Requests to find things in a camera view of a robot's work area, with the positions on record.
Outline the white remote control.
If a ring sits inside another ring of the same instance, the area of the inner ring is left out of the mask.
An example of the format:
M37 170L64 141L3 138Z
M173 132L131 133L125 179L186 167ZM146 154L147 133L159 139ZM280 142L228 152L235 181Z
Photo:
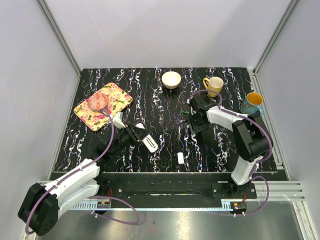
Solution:
M146 129L142 123L135 125L136 127ZM151 133L142 141L150 153L155 153L158 150L158 145L155 140L152 138Z

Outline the white remote battery cover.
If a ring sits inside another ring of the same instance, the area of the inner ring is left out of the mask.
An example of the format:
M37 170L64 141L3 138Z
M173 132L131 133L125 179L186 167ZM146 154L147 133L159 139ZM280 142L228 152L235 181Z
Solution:
M184 164L184 154L182 152L177 153L177 161L179 165Z

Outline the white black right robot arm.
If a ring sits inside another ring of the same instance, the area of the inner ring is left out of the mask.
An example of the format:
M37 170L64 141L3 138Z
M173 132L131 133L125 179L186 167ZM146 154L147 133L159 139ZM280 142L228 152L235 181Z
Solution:
M272 155L273 141L258 112L250 115L228 110L216 103L207 103L201 95L187 100L191 113L187 115L192 134L206 131L213 124L230 130L238 154L231 173L228 194L239 198L245 193L245 184L252 179L257 165Z

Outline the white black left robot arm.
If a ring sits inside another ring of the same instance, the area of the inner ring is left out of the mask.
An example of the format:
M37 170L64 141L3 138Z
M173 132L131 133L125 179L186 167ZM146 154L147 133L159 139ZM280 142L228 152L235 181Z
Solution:
M96 196L102 198L108 193L103 172L112 157L124 147L141 144L151 131L142 124L125 124L117 136L112 135L102 150L99 144L90 158L58 179L41 185L33 184L27 191L17 216L25 223L27 234L47 234L59 218L84 199Z

